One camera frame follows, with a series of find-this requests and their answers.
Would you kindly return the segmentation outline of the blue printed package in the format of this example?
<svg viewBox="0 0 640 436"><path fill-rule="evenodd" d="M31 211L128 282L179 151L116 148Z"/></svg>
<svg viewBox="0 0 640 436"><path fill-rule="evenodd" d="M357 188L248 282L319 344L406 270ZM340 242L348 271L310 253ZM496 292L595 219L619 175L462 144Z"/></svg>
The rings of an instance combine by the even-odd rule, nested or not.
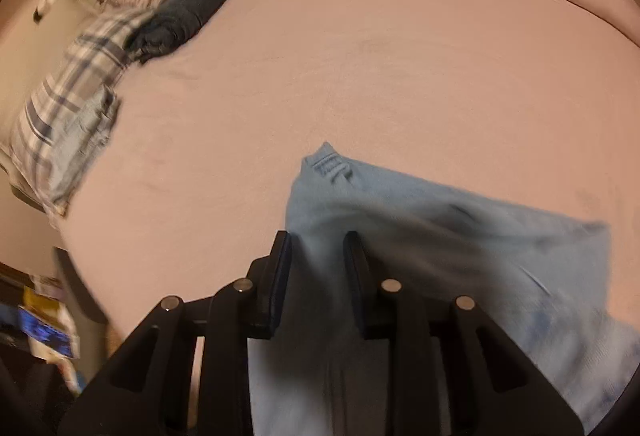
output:
<svg viewBox="0 0 640 436"><path fill-rule="evenodd" d="M65 331L20 306L17 309L21 330L33 340L66 358L74 358L72 339Z"/></svg>

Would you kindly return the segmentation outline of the plaid folded garment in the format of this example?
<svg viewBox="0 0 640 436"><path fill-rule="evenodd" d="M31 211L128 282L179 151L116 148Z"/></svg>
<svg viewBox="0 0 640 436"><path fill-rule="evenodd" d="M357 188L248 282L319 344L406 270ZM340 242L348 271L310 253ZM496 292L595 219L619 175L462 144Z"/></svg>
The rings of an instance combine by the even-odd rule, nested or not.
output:
<svg viewBox="0 0 640 436"><path fill-rule="evenodd" d="M99 16L18 107L2 151L51 217L66 215L107 144L120 104L115 87L131 63L126 42L150 16L134 8Z"/></svg>

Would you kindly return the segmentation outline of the pink bed sheet mattress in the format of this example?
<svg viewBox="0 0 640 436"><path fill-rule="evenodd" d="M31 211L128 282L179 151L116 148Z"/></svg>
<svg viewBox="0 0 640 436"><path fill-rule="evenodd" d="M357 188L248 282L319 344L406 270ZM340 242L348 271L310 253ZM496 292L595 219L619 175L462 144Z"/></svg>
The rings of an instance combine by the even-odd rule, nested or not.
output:
<svg viewBox="0 0 640 436"><path fill-rule="evenodd" d="M132 66L61 226L120 333L239 277L303 157L367 163L612 228L608 308L639 320L639 50L566 0L228 0Z"/></svg>

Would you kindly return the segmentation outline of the dark navy rolled garment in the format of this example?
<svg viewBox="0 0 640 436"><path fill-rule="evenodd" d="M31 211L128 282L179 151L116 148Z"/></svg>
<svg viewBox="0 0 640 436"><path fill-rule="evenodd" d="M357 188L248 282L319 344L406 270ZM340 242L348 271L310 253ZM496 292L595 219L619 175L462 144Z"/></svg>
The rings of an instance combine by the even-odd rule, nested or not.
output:
<svg viewBox="0 0 640 436"><path fill-rule="evenodd" d="M227 0L162 0L125 42L125 50L144 64L175 52L191 40Z"/></svg>

